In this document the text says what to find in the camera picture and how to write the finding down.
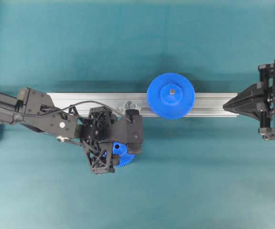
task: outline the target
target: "gear teeth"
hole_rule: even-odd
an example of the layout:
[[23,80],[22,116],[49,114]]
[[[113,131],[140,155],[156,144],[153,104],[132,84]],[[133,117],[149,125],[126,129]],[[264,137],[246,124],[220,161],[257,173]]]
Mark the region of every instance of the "gear teeth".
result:
[[126,166],[127,164],[131,163],[131,162],[133,161],[134,158],[135,158],[135,157],[132,157],[129,161],[126,161],[126,162],[123,163],[123,164],[120,164],[120,163],[119,163],[119,165],[116,165],[116,166],[114,166],[114,167],[116,167],[116,168],[124,167],[124,166]]
[[[184,77],[184,76],[182,76],[182,75],[180,75],[180,74],[178,74],[178,73],[163,73],[163,74],[160,74],[160,75],[158,75],[157,77],[155,77],[155,78],[151,81],[151,83],[149,84],[148,88],[151,88],[151,86],[155,83],[155,81],[156,81],[159,77],[162,77],[162,76],[164,76],[164,75],[169,75],[169,74],[175,74],[175,75],[181,76],[186,82],[189,83],[189,85],[192,87],[193,93],[195,94],[194,86],[191,84],[191,82],[190,82],[186,77]],[[184,117],[186,114],[188,114],[188,113],[191,111],[191,109],[193,108],[193,106],[194,106],[194,102],[193,102],[192,107],[189,107],[189,109],[187,109],[187,111],[186,111],[185,114],[179,114],[179,115],[174,115],[174,116],[165,116],[165,115],[163,115],[163,114],[160,114],[160,112],[158,112],[158,111],[152,106],[152,104],[151,104],[150,101],[149,101],[149,97],[150,97],[150,96],[149,96],[149,90],[147,90],[147,102],[148,102],[149,108],[150,108],[155,114],[157,114],[159,117],[161,117],[161,118],[163,118],[163,119],[166,119],[166,120],[176,120],[176,119],[180,119],[180,118]]]

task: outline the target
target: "bolt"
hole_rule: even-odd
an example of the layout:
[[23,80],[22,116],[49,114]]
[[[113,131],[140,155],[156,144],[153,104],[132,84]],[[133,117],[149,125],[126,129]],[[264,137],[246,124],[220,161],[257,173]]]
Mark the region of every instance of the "bolt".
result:
[[170,95],[174,95],[175,90],[174,89],[170,89],[169,93],[170,93]]
[[57,140],[58,140],[59,142],[67,142],[67,141],[69,141],[69,138],[63,137],[63,136],[58,136],[58,137],[57,137]]
[[65,127],[65,123],[64,122],[60,122],[59,126],[60,126],[60,128],[64,128]]

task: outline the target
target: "large blue gear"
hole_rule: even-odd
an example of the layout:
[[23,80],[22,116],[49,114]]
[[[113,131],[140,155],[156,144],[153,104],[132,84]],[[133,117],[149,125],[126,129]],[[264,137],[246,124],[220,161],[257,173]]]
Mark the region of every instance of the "large blue gear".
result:
[[119,154],[120,156],[120,162],[115,167],[125,166],[129,164],[135,157],[134,154],[128,154],[126,145],[120,144],[118,142],[114,142],[113,144],[113,154]]
[[158,116],[170,120],[179,119],[194,106],[194,87],[180,74],[164,73],[149,85],[147,101]]

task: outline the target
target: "small blue gear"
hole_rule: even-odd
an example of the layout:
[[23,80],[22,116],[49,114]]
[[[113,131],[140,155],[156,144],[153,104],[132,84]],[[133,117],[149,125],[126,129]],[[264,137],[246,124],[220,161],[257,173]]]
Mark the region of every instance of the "small blue gear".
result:
[[120,144],[118,142],[114,142],[113,144],[113,154],[119,154],[120,156],[119,164],[115,167],[125,166],[129,164],[135,157],[134,154],[128,154],[126,145]]
[[194,87],[180,74],[164,73],[149,85],[147,101],[158,116],[170,120],[179,119],[194,106]]

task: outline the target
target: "robotic arm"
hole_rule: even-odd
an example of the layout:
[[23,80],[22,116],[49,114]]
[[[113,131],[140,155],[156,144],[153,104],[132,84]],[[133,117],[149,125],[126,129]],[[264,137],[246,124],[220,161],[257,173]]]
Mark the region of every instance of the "robotic arm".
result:
[[275,140],[275,62],[258,67],[260,81],[249,86],[223,108],[259,120],[259,134],[264,140]]
[[[113,154],[114,142],[126,145],[129,154],[141,153],[142,117],[138,110],[129,109],[122,115],[101,103],[88,117],[80,116],[75,106],[90,102],[97,103],[84,101],[59,109],[49,95],[30,88],[20,90],[18,98],[0,93],[0,123],[20,123],[35,132],[56,136],[60,142],[81,146],[92,173],[114,173],[114,166],[119,164],[119,155]],[[118,120],[113,111],[122,119]]]

